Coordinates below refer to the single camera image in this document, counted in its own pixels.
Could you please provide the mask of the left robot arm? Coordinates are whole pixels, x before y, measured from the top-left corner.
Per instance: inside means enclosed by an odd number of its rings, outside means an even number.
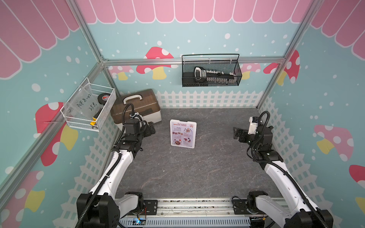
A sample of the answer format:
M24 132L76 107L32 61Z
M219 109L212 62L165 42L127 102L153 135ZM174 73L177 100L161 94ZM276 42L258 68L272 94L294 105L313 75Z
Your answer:
M134 214L137 219L146 215L146 205L141 192L127 192L116 198L118 186L129 165L139 151L142 141L156 133L153 122L147 122L129 103L122 114L130 109L130 117L123 118L122 136L112 148L113 155L108 167L89 193L80 194L77 199L77 228L116 228L120 219Z

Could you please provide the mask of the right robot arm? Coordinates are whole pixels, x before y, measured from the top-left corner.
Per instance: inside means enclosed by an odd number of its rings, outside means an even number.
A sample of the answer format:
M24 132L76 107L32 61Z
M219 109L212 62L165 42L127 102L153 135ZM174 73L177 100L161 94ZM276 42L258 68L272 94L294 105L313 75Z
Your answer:
M246 143L247 156L258 163L273 180L288 207L275 202L265 191L251 191L246 199L250 214L265 213L273 224L281 228L331 228L334 219L328 210L322 210L302 190L292 177L280 154L273 150L273 126L269 126L270 113L250 118L249 129L234 128L234 139Z

